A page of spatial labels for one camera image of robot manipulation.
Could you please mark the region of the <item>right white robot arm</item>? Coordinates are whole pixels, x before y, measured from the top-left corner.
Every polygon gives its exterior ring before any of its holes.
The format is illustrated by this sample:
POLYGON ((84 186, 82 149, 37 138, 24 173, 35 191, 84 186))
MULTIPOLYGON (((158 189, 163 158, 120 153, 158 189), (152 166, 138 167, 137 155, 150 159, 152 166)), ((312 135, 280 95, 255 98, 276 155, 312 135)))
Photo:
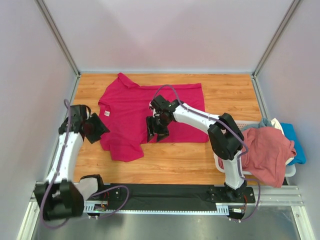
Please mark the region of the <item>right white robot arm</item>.
POLYGON ((168 126, 172 122, 186 124, 204 132, 208 135, 214 154, 223 161, 226 198, 231 202, 242 198, 247 187, 240 160, 244 136, 230 114, 210 114, 179 99, 169 102, 161 95, 149 103, 149 108, 152 115, 146 117, 148 142, 154 137, 156 142, 167 138, 170 135, 168 126))

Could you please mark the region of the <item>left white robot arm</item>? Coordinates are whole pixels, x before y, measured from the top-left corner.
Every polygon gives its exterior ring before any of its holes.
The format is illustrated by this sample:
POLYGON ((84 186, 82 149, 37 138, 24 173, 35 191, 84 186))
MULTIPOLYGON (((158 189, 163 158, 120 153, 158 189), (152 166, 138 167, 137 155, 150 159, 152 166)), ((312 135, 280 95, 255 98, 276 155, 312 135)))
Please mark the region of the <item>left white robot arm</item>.
POLYGON ((58 149, 53 165, 44 183, 38 183, 34 195, 45 221, 79 217, 90 197, 99 201, 105 196, 102 177, 99 174, 83 176, 73 183, 79 151, 88 140, 94 144, 109 129, 87 105, 70 105, 68 116, 58 129, 58 149))

